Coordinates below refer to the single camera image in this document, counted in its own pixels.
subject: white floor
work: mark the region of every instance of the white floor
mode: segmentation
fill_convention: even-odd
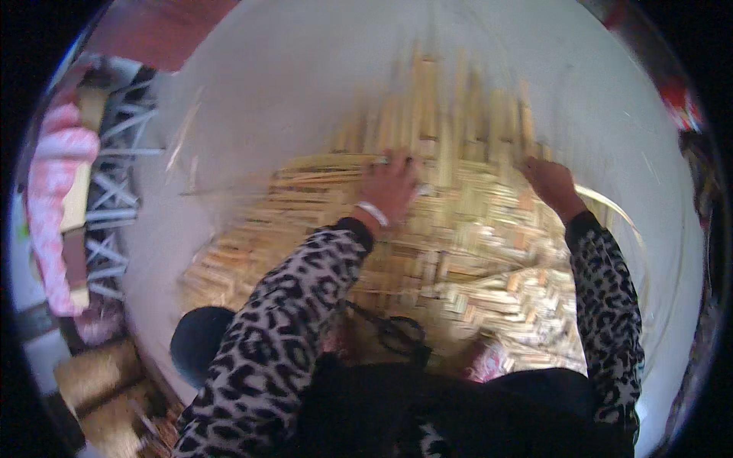
[[[637,445],[640,456],[648,454],[688,360],[702,233],[674,126],[651,81],[573,0],[242,1],[181,72],[157,81],[158,128],[168,140],[199,88],[201,105],[170,175],[168,157],[136,167],[143,208],[123,233],[131,257],[123,286],[139,341],[191,401],[194,390],[177,377],[167,350],[180,317],[176,280],[231,204],[179,196],[194,157],[200,190],[238,183],[239,193],[256,192],[280,163],[317,151],[352,108],[356,85],[372,96],[388,86],[391,63],[406,62],[415,38],[445,58],[448,75],[460,46],[485,67],[492,86],[527,80],[538,137],[580,184],[620,204],[639,228],[646,267],[625,223],[613,231],[638,289],[649,282]]]

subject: woven bamboo mat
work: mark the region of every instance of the woven bamboo mat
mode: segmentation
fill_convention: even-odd
[[[535,141],[526,96],[486,93],[479,72],[459,60],[451,103],[439,90],[439,63],[415,52],[406,89],[359,106],[323,153],[279,169],[268,195],[240,208],[196,255],[183,275],[184,311],[240,309],[307,234],[349,214],[365,160],[409,147],[425,162],[426,193],[375,244],[350,299],[420,322],[431,366],[490,333],[507,347],[507,370],[585,373],[564,228],[513,166],[551,151]],[[389,361],[371,325],[357,324],[365,360]]]

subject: black cuff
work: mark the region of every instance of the black cuff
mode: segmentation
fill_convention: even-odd
[[[360,243],[361,246],[366,249],[367,254],[372,252],[374,248],[374,236],[367,229],[367,227],[356,218],[341,218],[336,224],[331,226],[333,230],[348,229],[356,234],[356,242]]]
[[[603,228],[593,213],[589,211],[578,213],[570,220],[565,228],[565,243],[570,248],[570,253],[575,253],[575,250],[578,249],[578,242],[591,229],[600,231]]]

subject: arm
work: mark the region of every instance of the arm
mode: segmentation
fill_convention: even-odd
[[[416,166],[403,154],[370,166],[362,182],[361,200],[390,221],[400,220],[413,197]],[[318,229],[258,283],[227,329],[204,388],[181,415],[174,457],[262,456],[292,435],[321,337],[379,230],[356,208]]]
[[[633,444],[638,432],[635,405],[641,394],[637,368],[644,362],[644,351],[636,291],[621,250],[575,193],[565,167],[528,159],[523,173],[566,227],[578,331],[595,392],[595,420],[613,424]]]

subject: black scissors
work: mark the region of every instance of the black scissors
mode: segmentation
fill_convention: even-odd
[[[425,329],[417,321],[407,317],[379,318],[374,312],[344,300],[354,310],[377,328],[377,339],[382,347],[398,355],[408,356],[410,361],[424,369],[432,348],[425,345]]]

